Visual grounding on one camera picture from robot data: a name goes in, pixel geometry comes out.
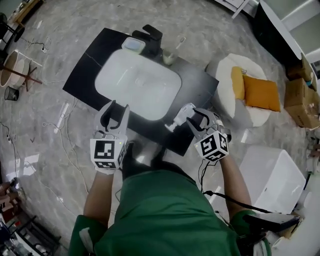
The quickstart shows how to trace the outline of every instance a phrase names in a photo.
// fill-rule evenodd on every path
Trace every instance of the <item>yellow cushion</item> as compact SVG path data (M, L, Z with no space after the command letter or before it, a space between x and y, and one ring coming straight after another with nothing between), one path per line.
M280 112L277 84L273 81L243 76L245 105Z
M236 99L245 99L245 83L242 68L234 66L231 71L232 88Z

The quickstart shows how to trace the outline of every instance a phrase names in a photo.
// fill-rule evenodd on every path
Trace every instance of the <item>cardboard box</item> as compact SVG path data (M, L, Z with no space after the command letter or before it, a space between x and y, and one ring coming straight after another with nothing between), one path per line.
M286 67L286 76L290 81L299 78L303 78L306 82L312 80L312 83L309 87L317 91L317 76L303 54L301 56L301 61L298 65Z
M320 126L319 102L318 93L308 88L303 78L286 83L284 109L298 126L309 129Z

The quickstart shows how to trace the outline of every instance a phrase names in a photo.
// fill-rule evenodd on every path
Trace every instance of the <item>wire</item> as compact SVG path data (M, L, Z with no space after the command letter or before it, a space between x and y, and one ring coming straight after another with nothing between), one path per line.
M36 179L39 181L39 183L40 183L41 185L43 185L44 187L46 187L47 189L49 189L49 190L56 196L56 198L58 198L58 200L60 201L60 203L63 204L63 206L64 206L72 215L74 215L75 217L77 217L77 215L75 215L75 214L64 204L64 202L60 199L60 197L57 196L57 194L51 189L51 187L45 185L45 184L41 181L41 179L40 179L40 178L38 177L38 175L36 174L37 170L32 166L32 164L29 163L28 161L24 161L24 162L28 163L29 166L34 170L34 175L36 176Z
M8 138L9 137L9 132L10 132L9 127L4 125L2 122L0 122L0 125L2 125L3 127L7 128L8 132L7 132L6 137Z
M119 198L117 197L117 194L118 194L120 191L121 191L121 188L120 188L117 192L115 192L115 194L114 194L115 198L118 200L119 203L120 203L120 200L119 200Z
M199 169L198 169L198 180L199 180L199 183L201 185L201 192L203 193L204 192L204 189L203 189L203 182L204 182L204 176L206 174L206 171L207 171L207 167L208 166L216 166L218 161L216 161L214 164L210 164L210 161L208 161L205 165L205 167L202 169L202 172L201 172L201 178L200 178L200 168L202 166L202 164L204 163L204 159L202 159L202 162L201 162L201 165L199 166Z
M98 130L95 130L95 131L92 133L92 137L95 137L95 135L96 135L97 132L99 132L99 131L98 131ZM104 137L105 139L108 139L107 136L111 135L111 136L112 136L112 140L115 140L115 139L120 140L120 138L119 138L118 136L115 136L115 135L112 134L112 133L105 133L105 132L104 132L104 134L105 134L105 137Z
M232 197L228 196L228 195L225 195L225 194L221 194L221 193L216 193L216 192L212 192L211 190L208 190L206 192L204 192L203 190L203 181L204 181L204 176L206 174L206 171L207 171L207 167L208 166L216 166L218 161L216 161L214 164L210 164L210 161L208 161L205 165L205 167L203 168L202 170L202 173L201 173L201 179L200 179L200 185L201 185L201 192L204 194L204 195L209 195L209 196L213 196L213 195L217 195L219 197L222 197L230 202L233 202L243 208L247 208L247 209L251 209L251 210L256 210L256 211L259 211L259 212L262 212L262 213L265 213L265 214L269 214L271 213L271 211L268 211L268 210L265 210L265 209L261 209L261 208L257 208L257 207L254 207L252 205L248 205L248 204L245 204L243 202L239 202L235 199L233 199Z
M28 48L31 45L42 45L43 47L46 47L43 42L33 42L34 41L33 39L32 39L32 41L28 41L28 40L24 39L23 37L20 37L20 38L28 43Z
M14 172L15 172L15 178L18 180L18 176L17 176L17 157L16 157L16 147L14 142L12 141L12 146L13 146L13 152L14 152Z
M75 108L75 106L76 106L76 104L77 104L77 102L78 102L78 99L75 101L75 98L73 98L73 101L74 101L74 104L73 104L73 107L72 107L72 109L70 110L69 114L68 114L67 116L65 116L64 114L61 114L61 118L63 119L63 124L62 124L61 127L56 126L56 125L55 125L54 123L52 123L52 122L44 122L44 123L42 123L42 126L43 126L43 127L46 127L46 126L51 125L51 126L54 126L55 128L57 128L57 130L59 131L59 134L60 134L61 145L62 145L63 151L64 151L67 159L69 160L69 162L80 172L81 177L82 177L82 179L83 179L83 183L84 183L84 186L85 186L86 193L89 194L85 177L84 177L84 175L83 175L83 172L82 172L81 169L79 168L77 153L76 153L76 151L74 150L74 148L73 148L73 146L72 146L72 143L71 143L71 140L70 140L70 137L69 137L69 134L68 134L68 120L69 120L69 116L70 116L70 114L72 113L72 111L74 110L74 108ZM73 151L74 154L75 154L75 163L76 163L76 165L71 161L71 159L70 159L70 157L69 157L69 155L68 155L68 153L67 153L67 151L66 151L66 148L65 148L65 146L64 146L63 136L62 136L61 130L62 130L62 128L65 126L65 123L67 123L67 129L66 129L67 139L69 140L69 143L70 143L70 145L71 145L71 149L72 149L72 151Z
M201 168L203 163L204 163L204 159L202 159L202 162L201 162L201 164L199 166L199 169L198 169L198 181L199 181L200 184L201 184L201 181L200 181L200 168Z
M44 79L44 77L43 77L43 70L45 69L45 66L46 66L46 63L47 63L47 60L48 60L48 57L49 57L49 53L46 53L46 58L45 58L45 60L44 60L44 62L43 62L43 66L42 66L42 68L41 68L41 74L40 74L40 76L41 76L41 81L44 83L44 84L46 84L46 85L48 85L48 84L54 84L54 83L60 83L60 82L66 82L67 80L58 80L58 81L47 81L46 79Z
M222 197L230 202L233 202L243 208L247 208L247 209L251 209L251 210L256 210L256 211L259 211L261 213L265 213L265 214L270 214L272 213L271 211L268 211L268 210L265 210L265 209L261 209L261 208L257 208L257 207L254 207L252 205L249 205L249 204L246 204L246 203L243 203L243 202L239 202L235 199L233 199L232 197L228 196L228 195L225 195L225 194L221 194L221 193L216 193L216 192L212 192L212 191L206 191L203 193L204 195L209 195L209 196L212 196L212 195L217 195L218 197Z

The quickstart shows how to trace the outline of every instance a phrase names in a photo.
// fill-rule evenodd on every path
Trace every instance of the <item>marble floor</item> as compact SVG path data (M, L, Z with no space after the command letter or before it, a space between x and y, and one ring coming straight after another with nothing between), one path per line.
M248 18L240 14L232 20L231 16L229 10L207 0L46 0L29 19L23 38L44 43L47 53L41 51L41 45L30 45L22 39L12 44L11 50L18 49L39 64L31 62L31 66L38 67L34 75L44 84L31 83L28 92L20 88L18 101L5 101L5 90L0 89L0 120L9 127L16 151L15 161L14 149L6 138L7 130L1 127L2 177L10 180L17 174L27 196L25 209L37 215L54 234L62 236L65 247L69 245L76 216L83 211L86 187L91 187L96 173L90 161L89 141L97 111L75 100L62 88L86 48L105 27L131 33L150 24L162 31L163 48L172 47L177 35L185 35L187 40L180 56L202 68L221 53L243 55L256 62L267 79L277 83L281 112L272 112L261 127L233 128L230 152L240 164L251 144L281 148L302 172L306 170L306 131L297 127L283 109L285 70L257 42ZM62 129L46 125L57 124L67 103L66 117L71 109L73 111L64 120ZM143 144L144 161L150 159L157 145L132 130L128 130L128 137L139 140ZM198 180L201 158L193 145L184 157L169 151L165 159ZM121 186L121 173L117 171L112 214L119 204L115 192ZM219 164L208 168L204 177L205 190L214 190L217 186L223 187ZM214 207L224 211L223 200L215 204Z

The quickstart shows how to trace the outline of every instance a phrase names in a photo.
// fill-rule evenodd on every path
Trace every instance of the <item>sink basin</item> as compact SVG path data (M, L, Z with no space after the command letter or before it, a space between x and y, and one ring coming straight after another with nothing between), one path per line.
M155 121L168 112L180 87L180 76L128 50L115 51L95 79L97 92L137 115Z

